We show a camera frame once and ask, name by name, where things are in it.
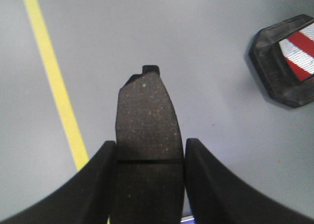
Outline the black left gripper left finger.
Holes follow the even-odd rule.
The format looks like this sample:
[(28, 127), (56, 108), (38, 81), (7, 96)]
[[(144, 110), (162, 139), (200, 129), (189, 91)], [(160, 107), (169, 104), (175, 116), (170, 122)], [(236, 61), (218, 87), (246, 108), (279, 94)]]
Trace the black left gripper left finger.
[(4, 224), (105, 224), (113, 206), (117, 167), (114, 141), (106, 141), (68, 182)]

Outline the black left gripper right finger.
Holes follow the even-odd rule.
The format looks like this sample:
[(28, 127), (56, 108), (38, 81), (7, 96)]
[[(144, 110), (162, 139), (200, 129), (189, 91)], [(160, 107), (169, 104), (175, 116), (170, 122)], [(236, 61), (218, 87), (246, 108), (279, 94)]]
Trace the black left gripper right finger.
[(224, 166), (199, 139), (187, 139), (186, 190), (197, 224), (312, 224)]

